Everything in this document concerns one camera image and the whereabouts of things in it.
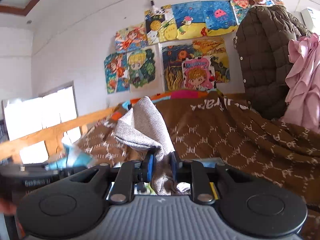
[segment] patterned blanket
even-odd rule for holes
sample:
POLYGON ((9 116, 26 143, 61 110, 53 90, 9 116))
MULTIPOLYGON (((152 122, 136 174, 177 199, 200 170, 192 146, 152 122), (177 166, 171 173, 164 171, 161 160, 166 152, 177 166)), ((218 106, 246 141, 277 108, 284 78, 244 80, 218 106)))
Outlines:
MULTIPOLYGON (((270 122, 231 99, 210 92, 202 98, 155 103, 181 159, 221 157, 244 172, 300 195, 308 205, 304 239, 320 239, 320 135, 303 127, 270 122)), ((119 107, 82 138, 80 148, 98 153, 100 162, 142 159, 116 142, 113 129, 126 111, 119 107)))

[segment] wooden headboard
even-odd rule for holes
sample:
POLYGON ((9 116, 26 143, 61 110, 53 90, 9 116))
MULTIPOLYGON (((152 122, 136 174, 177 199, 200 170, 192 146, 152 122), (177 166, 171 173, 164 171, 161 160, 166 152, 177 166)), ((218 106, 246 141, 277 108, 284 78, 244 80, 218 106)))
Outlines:
POLYGON ((24 147, 44 141, 48 154, 53 155, 62 150, 61 139, 63 133, 76 127, 80 127, 81 134, 87 132, 87 124, 96 122, 113 113, 114 107, 80 116, 68 122, 64 122, 38 132, 29 134, 13 141, 0 144, 0 160, 12 156, 15 163, 21 163, 20 150, 24 147))

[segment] gray ribbed panel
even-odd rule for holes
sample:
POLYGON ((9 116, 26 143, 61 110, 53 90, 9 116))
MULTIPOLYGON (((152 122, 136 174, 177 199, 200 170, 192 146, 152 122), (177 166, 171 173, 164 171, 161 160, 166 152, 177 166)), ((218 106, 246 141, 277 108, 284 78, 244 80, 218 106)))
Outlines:
MULTIPOLYGON (((129 204, 111 207, 100 225, 74 238, 92 239, 257 240, 231 229, 214 208, 195 204, 189 196, 135 196, 129 204)), ((282 239, 301 240, 297 235, 282 239)))

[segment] metal screw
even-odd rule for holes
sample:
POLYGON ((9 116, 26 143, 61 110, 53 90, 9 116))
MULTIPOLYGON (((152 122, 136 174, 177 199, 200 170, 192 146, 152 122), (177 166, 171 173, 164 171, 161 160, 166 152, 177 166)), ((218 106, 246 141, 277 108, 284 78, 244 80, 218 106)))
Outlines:
POLYGON ((200 194, 198 200, 201 202, 210 202, 213 200, 213 196, 210 194, 200 194))
POLYGON ((116 202, 116 203, 120 203, 120 202, 124 202, 126 200, 125 195, 122 194, 114 194, 110 197, 111 201, 116 202))

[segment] window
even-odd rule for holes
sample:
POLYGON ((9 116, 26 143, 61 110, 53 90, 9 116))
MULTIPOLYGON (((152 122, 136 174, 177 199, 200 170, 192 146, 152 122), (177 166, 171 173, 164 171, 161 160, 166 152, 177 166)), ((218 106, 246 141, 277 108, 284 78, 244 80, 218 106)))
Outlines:
MULTIPOLYGON (((4 100, 3 108, 10 141, 77 118, 73 82, 38 98, 4 100)), ((74 143, 80 136, 80 128, 77 127, 65 132, 62 140, 64 143, 74 143)), ((48 153, 44 141, 22 149, 20 157, 24 164, 46 161, 48 153)))

